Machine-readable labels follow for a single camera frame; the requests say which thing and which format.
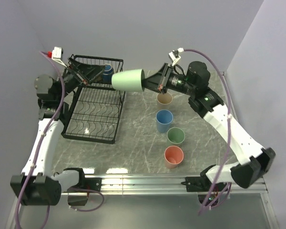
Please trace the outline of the dark blue glazed mug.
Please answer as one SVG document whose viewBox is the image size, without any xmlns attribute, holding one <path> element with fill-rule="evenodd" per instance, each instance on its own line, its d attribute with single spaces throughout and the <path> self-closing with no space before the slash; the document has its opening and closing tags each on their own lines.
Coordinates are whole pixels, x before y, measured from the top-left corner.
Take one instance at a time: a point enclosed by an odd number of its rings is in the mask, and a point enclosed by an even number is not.
<svg viewBox="0 0 286 229">
<path fill-rule="evenodd" d="M 114 69 L 110 64 L 105 64 L 104 65 L 104 72 L 102 74 L 102 80 L 105 83 L 111 83 L 112 81 L 112 75 L 114 74 Z"/>
</svg>

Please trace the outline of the small green plastic cup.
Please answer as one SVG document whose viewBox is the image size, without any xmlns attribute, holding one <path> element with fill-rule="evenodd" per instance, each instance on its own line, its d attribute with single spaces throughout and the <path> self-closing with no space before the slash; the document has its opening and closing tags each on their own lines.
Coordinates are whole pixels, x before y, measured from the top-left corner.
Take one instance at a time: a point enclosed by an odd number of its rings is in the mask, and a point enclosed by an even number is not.
<svg viewBox="0 0 286 229">
<path fill-rule="evenodd" d="M 143 69 L 127 70 L 112 75 L 112 86 L 115 90 L 124 92 L 143 92 Z"/>
</svg>

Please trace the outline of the blue plastic cup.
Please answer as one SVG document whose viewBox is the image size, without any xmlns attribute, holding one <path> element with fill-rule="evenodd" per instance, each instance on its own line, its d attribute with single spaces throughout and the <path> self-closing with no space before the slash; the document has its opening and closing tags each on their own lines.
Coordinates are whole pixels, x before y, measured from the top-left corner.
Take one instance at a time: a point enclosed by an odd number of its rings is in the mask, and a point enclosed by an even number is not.
<svg viewBox="0 0 286 229">
<path fill-rule="evenodd" d="M 156 127 L 158 132 L 167 132 L 170 129 L 173 119 L 174 116 L 169 110 L 159 110 L 156 114 Z"/>
</svg>

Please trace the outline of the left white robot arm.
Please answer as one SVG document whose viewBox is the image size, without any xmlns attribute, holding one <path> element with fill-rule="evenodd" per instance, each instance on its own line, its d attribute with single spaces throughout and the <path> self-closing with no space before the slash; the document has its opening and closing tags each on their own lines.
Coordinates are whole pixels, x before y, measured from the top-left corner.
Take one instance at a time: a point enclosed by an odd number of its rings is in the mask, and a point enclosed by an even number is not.
<svg viewBox="0 0 286 229">
<path fill-rule="evenodd" d="M 47 74 L 36 78 L 38 133 L 25 167 L 10 180 L 19 206 L 55 206 L 68 190 L 86 193 L 99 190 L 100 181 L 88 181 L 82 168 L 70 167 L 53 175 L 51 166 L 59 137 L 71 116 L 64 98 L 77 87 L 93 82 L 103 71 L 103 65 L 82 64 L 69 58 L 58 80 Z"/>
</svg>

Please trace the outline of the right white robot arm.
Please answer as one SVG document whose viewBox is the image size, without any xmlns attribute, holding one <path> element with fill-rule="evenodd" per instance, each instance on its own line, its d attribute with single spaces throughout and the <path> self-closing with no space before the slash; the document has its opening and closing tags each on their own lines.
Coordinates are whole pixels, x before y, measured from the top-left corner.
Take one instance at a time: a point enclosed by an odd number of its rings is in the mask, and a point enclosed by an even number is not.
<svg viewBox="0 0 286 229">
<path fill-rule="evenodd" d="M 235 154 L 236 163 L 211 165 L 200 173 L 199 185 L 204 190 L 228 182 L 248 188 L 269 171 L 276 154 L 272 148 L 256 142 L 228 112 L 223 99 L 208 86 L 210 76 L 203 62 L 191 62 L 182 74 L 165 63 L 158 72 L 144 76 L 142 86 L 162 94 L 173 90 L 188 95 L 190 107 L 219 133 Z"/>
</svg>

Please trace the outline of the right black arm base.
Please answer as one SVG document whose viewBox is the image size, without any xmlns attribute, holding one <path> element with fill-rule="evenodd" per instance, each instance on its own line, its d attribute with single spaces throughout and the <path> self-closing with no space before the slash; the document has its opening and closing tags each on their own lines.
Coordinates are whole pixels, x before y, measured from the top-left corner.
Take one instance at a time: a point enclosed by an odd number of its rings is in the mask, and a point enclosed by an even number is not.
<svg viewBox="0 0 286 229">
<path fill-rule="evenodd" d="M 209 190 L 208 181 L 202 177 L 185 177 L 187 192 L 206 192 Z"/>
</svg>

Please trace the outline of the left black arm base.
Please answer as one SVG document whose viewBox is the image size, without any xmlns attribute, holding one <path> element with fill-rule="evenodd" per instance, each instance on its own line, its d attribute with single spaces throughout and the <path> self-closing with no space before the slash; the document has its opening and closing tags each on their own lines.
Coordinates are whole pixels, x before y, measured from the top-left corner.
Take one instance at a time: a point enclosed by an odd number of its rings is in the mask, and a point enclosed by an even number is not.
<svg viewBox="0 0 286 229">
<path fill-rule="evenodd" d="M 88 177 L 85 178 L 83 188 L 100 192 L 101 186 L 102 186 L 102 178 Z"/>
</svg>

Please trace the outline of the beige plastic cup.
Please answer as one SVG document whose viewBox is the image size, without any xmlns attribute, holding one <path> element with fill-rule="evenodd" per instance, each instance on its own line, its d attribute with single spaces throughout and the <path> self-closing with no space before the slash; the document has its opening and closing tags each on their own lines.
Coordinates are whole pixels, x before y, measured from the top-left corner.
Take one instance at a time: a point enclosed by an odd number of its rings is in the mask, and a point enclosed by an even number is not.
<svg viewBox="0 0 286 229">
<path fill-rule="evenodd" d="M 164 94 L 159 93 L 157 95 L 158 110 L 169 110 L 172 101 L 173 101 L 173 96 L 169 92 Z"/>
</svg>

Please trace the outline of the large green plastic cup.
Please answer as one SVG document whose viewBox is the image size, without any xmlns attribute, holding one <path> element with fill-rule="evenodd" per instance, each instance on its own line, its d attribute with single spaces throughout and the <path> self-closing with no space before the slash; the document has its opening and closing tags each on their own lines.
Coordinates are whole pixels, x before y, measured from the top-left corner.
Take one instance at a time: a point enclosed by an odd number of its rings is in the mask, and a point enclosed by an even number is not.
<svg viewBox="0 0 286 229">
<path fill-rule="evenodd" d="M 172 127 L 167 131 L 167 145 L 180 146 L 185 140 L 185 133 L 181 128 Z"/>
</svg>

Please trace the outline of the pink plastic cup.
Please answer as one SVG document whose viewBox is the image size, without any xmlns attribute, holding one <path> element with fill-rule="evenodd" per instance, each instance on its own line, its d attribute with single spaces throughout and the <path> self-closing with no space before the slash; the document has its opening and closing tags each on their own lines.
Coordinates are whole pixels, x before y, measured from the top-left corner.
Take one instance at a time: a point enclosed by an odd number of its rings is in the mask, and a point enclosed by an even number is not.
<svg viewBox="0 0 286 229">
<path fill-rule="evenodd" d="M 177 167 L 183 159 L 183 150 L 178 146 L 169 146 L 164 151 L 164 164 L 168 169 Z"/>
</svg>

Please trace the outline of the aluminium mounting rail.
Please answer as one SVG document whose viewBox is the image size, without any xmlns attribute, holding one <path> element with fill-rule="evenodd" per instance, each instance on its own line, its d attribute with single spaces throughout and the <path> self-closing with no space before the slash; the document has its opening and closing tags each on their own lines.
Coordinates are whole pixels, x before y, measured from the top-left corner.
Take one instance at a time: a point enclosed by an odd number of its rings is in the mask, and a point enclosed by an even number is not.
<svg viewBox="0 0 286 229">
<path fill-rule="evenodd" d="M 193 182 L 186 181 L 187 177 L 198 177 L 194 174 L 105 174 L 87 175 L 92 181 L 101 179 L 100 192 L 105 195 L 183 195 L 206 194 L 193 188 Z"/>
</svg>

